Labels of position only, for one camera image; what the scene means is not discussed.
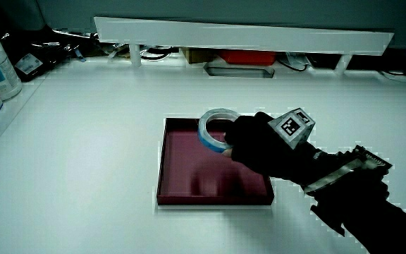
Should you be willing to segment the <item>person's right hand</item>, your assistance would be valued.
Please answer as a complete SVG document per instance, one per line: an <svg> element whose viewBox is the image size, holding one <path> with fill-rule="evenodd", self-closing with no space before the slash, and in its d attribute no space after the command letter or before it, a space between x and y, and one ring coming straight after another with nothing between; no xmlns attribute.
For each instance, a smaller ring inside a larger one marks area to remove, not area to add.
<svg viewBox="0 0 406 254"><path fill-rule="evenodd" d="M232 146L223 152L265 176L289 180L301 186L317 181L319 168L314 158L319 151L305 142L294 150L270 127L273 118L260 111L254 116L240 116L226 127L225 141Z"/></svg>

